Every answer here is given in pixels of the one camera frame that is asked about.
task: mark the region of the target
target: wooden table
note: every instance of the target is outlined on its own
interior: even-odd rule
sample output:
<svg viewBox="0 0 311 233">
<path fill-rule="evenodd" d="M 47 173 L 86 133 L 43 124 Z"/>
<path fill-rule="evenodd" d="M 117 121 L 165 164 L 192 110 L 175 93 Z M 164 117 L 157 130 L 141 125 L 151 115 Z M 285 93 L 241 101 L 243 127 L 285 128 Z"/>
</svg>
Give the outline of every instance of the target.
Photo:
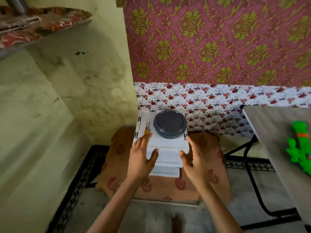
<svg viewBox="0 0 311 233">
<path fill-rule="evenodd" d="M 287 138 L 295 138 L 294 121 L 307 123 L 311 134 L 311 109 L 274 106 L 244 106 L 243 113 L 285 189 L 297 207 L 304 224 L 311 225 L 311 177 L 299 164 L 290 161 Z"/>
</svg>

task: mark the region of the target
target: green toy gun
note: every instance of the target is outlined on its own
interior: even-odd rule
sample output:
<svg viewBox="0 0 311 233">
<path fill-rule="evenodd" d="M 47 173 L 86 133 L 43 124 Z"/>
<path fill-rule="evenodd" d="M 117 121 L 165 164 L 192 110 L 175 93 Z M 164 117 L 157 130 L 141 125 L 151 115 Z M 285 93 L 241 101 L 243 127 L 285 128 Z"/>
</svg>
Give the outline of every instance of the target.
<svg viewBox="0 0 311 233">
<path fill-rule="evenodd" d="M 287 148 L 286 151 L 291 155 L 292 162 L 299 163 L 304 172 L 311 175 L 311 146 L 307 125 L 303 121 L 295 121 L 293 123 L 293 129 L 297 134 L 300 149 L 296 147 L 295 139 L 288 138 L 287 142 L 289 148 Z"/>
</svg>

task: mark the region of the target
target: person's left hand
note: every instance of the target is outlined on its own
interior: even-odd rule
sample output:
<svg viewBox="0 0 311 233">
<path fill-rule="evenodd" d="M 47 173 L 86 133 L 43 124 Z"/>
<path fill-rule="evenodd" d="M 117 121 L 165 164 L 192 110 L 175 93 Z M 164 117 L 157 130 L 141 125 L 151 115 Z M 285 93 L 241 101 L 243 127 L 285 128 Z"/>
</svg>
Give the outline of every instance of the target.
<svg viewBox="0 0 311 233">
<path fill-rule="evenodd" d="M 130 182 L 141 185 L 156 164 L 156 160 L 159 156 L 159 149 L 155 149 L 150 159 L 147 159 L 147 144 L 150 137 L 152 137 L 152 133 L 143 135 L 131 148 L 126 177 Z"/>
</svg>

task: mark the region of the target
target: orange band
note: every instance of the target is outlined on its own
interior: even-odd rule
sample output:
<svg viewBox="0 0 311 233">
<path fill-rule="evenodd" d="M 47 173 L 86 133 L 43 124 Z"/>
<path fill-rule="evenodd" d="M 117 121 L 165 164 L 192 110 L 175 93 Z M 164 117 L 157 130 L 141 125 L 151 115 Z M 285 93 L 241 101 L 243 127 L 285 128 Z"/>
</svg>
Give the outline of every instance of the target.
<svg viewBox="0 0 311 233">
<path fill-rule="evenodd" d="M 308 133 L 301 133 L 301 132 L 299 132 L 299 133 L 297 133 L 297 137 L 307 137 L 307 138 L 309 138 L 309 134 Z"/>
</svg>

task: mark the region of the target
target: gray lid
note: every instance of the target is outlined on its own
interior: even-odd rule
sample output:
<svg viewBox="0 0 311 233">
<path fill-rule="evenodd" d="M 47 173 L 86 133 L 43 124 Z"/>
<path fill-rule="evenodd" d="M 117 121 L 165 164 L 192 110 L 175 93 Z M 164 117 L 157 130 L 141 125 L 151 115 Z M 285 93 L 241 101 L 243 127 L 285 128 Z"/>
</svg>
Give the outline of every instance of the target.
<svg viewBox="0 0 311 233">
<path fill-rule="evenodd" d="M 153 126 L 161 137 L 174 139 L 184 133 L 187 128 L 187 120 L 178 111 L 164 110 L 155 116 Z"/>
</svg>

